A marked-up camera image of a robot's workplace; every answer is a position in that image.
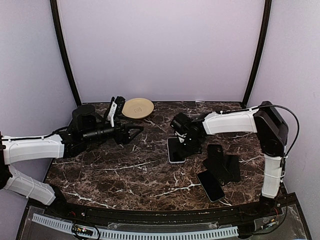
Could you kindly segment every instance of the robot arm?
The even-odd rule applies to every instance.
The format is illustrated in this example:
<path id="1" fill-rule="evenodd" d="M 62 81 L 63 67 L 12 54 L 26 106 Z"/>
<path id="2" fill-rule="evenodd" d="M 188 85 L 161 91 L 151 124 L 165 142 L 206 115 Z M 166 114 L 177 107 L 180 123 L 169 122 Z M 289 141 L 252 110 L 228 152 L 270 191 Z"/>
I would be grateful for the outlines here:
<path id="1" fill-rule="evenodd" d="M 129 144 L 144 128 L 121 124 L 117 115 L 121 113 L 124 103 L 123 97 L 112 98 L 110 108 L 103 117 L 95 112 L 93 105 L 82 105 L 72 112 L 72 121 L 65 131 L 50 135 L 0 136 L 0 189 L 51 205 L 61 195 L 59 189 L 21 173 L 11 164 L 32 159 L 72 158 L 92 144 L 102 144 L 111 138 L 117 144 Z"/>
<path id="2" fill-rule="evenodd" d="M 231 132 L 256 133 L 264 154 L 264 182 L 261 195 L 274 199 L 284 176 L 283 159 L 288 138 L 288 125 L 271 102 L 231 112 L 212 112 L 191 119 L 183 113 L 176 115 L 171 127 L 179 138 L 176 146 L 181 158 L 202 152 L 207 135 Z"/>

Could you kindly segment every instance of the small phone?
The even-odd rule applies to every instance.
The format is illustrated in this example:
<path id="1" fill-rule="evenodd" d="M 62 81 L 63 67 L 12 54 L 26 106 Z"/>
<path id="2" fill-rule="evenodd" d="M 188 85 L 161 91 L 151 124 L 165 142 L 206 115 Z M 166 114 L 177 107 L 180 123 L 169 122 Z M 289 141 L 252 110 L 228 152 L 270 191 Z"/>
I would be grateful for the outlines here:
<path id="1" fill-rule="evenodd" d="M 217 202 L 226 196 L 218 180 L 208 170 L 198 173 L 197 177 L 211 202 Z"/>
<path id="2" fill-rule="evenodd" d="M 179 143 L 180 141 L 177 137 L 169 137 L 167 140 L 168 157 L 171 164 L 183 164 L 186 162 L 186 159 L 180 157 L 177 152 L 177 144 Z"/>

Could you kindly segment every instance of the lavender wall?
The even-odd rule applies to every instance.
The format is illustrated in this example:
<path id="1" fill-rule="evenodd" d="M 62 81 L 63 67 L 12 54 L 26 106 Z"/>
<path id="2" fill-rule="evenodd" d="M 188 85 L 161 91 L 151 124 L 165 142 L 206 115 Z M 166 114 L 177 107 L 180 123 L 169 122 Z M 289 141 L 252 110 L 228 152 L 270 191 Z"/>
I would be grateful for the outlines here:
<path id="1" fill-rule="evenodd" d="M 76 107 L 60 57 L 48 0 L 0 3 L 0 130 L 45 135 L 71 120 Z M 50 159 L 14 166 L 42 181 Z M 0 239 L 14 240 L 27 200 L 0 190 Z"/>
<path id="2" fill-rule="evenodd" d="M 301 124 L 285 185 L 296 192 L 312 237 L 320 239 L 320 2 L 273 1 L 262 61 L 250 106 L 263 100 L 292 109 Z M 289 115 L 290 139 L 296 125 Z"/>
<path id="3" fill-rule="evenodd" d="M 83 102 L 241 101 L 263 0 L 60 0 Z"/>

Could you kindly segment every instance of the beige plate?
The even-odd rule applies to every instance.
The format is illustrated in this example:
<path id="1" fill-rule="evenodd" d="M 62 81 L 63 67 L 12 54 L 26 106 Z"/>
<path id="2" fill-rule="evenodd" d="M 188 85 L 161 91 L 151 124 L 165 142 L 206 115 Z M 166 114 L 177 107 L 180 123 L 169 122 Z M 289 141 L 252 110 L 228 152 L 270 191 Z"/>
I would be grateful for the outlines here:
<path id="1" fill-rule="evenodd" d="M 123 115 L 132 119 L 143 119 L 154 110 L 152 101 L 145 98 L 133 98 L 126 101 L 122 109 Z"/>

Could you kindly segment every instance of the dark marble surface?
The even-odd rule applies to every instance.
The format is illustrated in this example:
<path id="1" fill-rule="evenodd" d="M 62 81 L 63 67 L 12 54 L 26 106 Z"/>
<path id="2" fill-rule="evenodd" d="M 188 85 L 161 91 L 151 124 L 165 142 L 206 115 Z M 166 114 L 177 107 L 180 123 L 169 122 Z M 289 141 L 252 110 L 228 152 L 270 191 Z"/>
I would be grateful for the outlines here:
<path id="1" fill-rule="evenodd" d="M 106 103 L 95 104 L 102 114 Z M 258 201 L 263 185 L 264 161 L 253 133 L 224 133 L 208 136 L 203 154 L 184 164 L 168 162 L 167 138 L 174 136 L 170 121 L 184 112 L 190 116 L 216 110 L 239 109 L 238 103 L 156 102 L 153 113 L 132 123 L 144 131 L 130 144 L 112 139 L 75 158 L 55 159 L 46 183 L 59 186 L 68 202 L 121 210 L 175 211 L 235 206 Z M 241 182 L 223 187 L 225 198 L 211 203 L 197 174 L 205 167 L 208 144 L 221 144 L 225 154 L 238 155 Z"/>

